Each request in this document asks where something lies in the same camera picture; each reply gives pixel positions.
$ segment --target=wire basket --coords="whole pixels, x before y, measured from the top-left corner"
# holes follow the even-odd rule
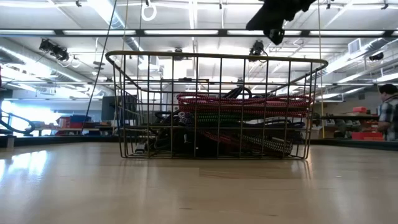
[[[140,67],[134,75],[126,65],[132,55]],[[328,65],[324,60],[133,51],[108,52],[106,58],[114,68],[123,158],[308,157],[316,76]],[[153,68],[157,58],[169,64]],[[210,71],[206,62],[213,65],[211,77],[202,75]],[[231,64],[242,68],[232,70]],[[288,81],[275,82],[269,69],[283,64]],[[293,65],[309,72],[294,72]],[[229,73],[241,78],[231,82]]]

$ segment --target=wooden table surface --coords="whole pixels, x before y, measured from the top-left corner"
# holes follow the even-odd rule
[[[398,153],[307,161],[121,159],[118,143],[0,153],[0,223],[397,223]]]

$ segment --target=plaid shirt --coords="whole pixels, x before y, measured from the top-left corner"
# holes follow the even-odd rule
[[[398,141],[398,95],[388,98],[380,106],[380,122],[390,123],[390,128],[384,133],[386,141]]]

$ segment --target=ceiling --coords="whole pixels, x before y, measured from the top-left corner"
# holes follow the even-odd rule
[[[36,1],[0,1],[0,30],[1,29],[108,29],[109,21],[103,19],[101,13],[96,7],[92,5],[93,0],[80,1],[82,7],[75,5],[75,0],[36,0]],[[115,13],[125,22],[126,29],[145,30],[145,29],[244,29],[246,23],[262,6],[262,2],[257,0],[165,0],[165,1],[150,1],[156,7],[156,15],[150,21],[145,21],[141,16],[141,0],[128,1],[129,6],[126,6],[127,1],[117,1]],[[307,12],[299,12],[295,19],[287,22],[284,25],[285,29],[289,30],[318,30],[324,29],[338,29],[338,30],[395,30],[398,28],[398,1],[388,0],[389,7],[381,9],[384,6],[384,1],[367,0],[335,0],[331,2],[331,8],[327,9],[328,1],[320,1],[320,10],[318,17],[318,3],[315,2]],[[150,17],[152,9],[145,10],[145,16]],[[55,82],[72,82],[74,78],[77,80],[90,82],[95,80],[93,72],[96,71],[96,65],[93,62],[101,60],[101,53],[110,52],[114,50],[131,50],[128,45],[123,46],[123,39],[120,37],[105,37],[98,38],[96,44],[96,37],[67,37],[65,35],[50,37],[49,39],[62,47],[68,49],[71,58],[76,59],[61,63],[59,65],[56,60],[48,55],[43,54],[39,50],[39,45],[42,41],[40,36],[20,35],[0,37],[5,39],[1,47],[11,48],[18,51],[22,55],[27,55],[33,60],[43,63],[51,67],[53,70],[58,66],[62,66],[62,73],[57,73]],[[387,44],[384,47],[384,59],[378,61],[370,61],[367,59],[370,51],[366,52],[360,57],[350,59],[349,63],[340,62],[333,63],[339,58],[347,55],[348,44],[357,38],[355,36],[350,38],[324,38],[321,37],[288,37],[283,43],[275,46],[266,37],[136,37],[135,40],[139,46],[145,51],[166,52],[174,51],[175,48],[181,48],[184,52],[198,52],[209,54],[233,54],[233,55],[248,55],[249,49],[256,40],[261,40],[264,43],[265,51],[269,56],[275,57],[296,57],[296,58],[321,58],[329,61],[330,70],[325,74],[324,82],[337,83],[340,80],[357,74],[362,71],[370,70],[370,68],[378,68],[382,63],[391,62],[388,67],[390,73],[394,73],[395,62],[397,58],[396,44]],[[367,43],[374,41],[375,38],[362,38],[361,45],[365,46]],[[113,58],[120,62],[121,57]],[[161,64],[167,64],[171,59],[160,57]],[[104,82],[107,78],[113,77],[113,67],[103,59],[105,65],[103,70],[99,73],[99,82]],[[187,69],[186,75],[195,78],[195,63],[192,60],[183,61]],[[138,69],[138,58],[129,58],[126,62],[126,72],[132,77],[146,78],[147,70],[145,66],[143,69]],[[270,82],[287,82],[289,77],[289,63],[269,62],[268,77]],[[237,78],[243,77],[243,60],[224,60],[223,61],[223,78],[226,82],[235,82]],[[245,68],[246,82],[265,82],[266,66],[259,62],[247,63]],[[310,70],[309,63],[292,63],[290,68],[290,78],[294,79],[300,77]],[[381,76],[380,69],[364,74],[361,78],[357,78],[356,82],[369,83],[370,73],[372,78]],[[150,73],[154,79],[159,79],[161,72],[152,71]],[[208,58],[200,58],[198,63],[198,77],[208,78],[213,81],[218,81],[220,75],[220,61]],[[32,80],[25,81],[41,81],[47,80],[45,78],[32,78]],[[23,81],[18,78],[8,78],[4,82],[14,83],[13,86],[6,85],[5,88],[14,90],[27,90],[20,88],[18,81]],[[49,84],[35,84],[29,85],[37,89],[42,87],[49,87]],[[153,89],[158,88],[159,83],[153,84]],[[54,98],[69,98],[73,97],[88,97],[92,91],[92,85],[70,85],[62,86],[55,85],[55,89],[64,88],[62,94],[57,93]],[[98,96],[102,94],[100,91],[112,92],[112,85],[100,85],[100,90],[96,92]],[[36,94],[37,97],[48,98],[50,93],[40,91]],[[79,91],[82,94],[71,94],[73,91]],[[336,91],[336,87],[327,89],[328,91]]]

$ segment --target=person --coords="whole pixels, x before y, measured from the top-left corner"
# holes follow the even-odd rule
[[[382,105],[379,108],[377,130],[384,133],[386,141],[398,141],[398,88],[385,84],[379,88]]]

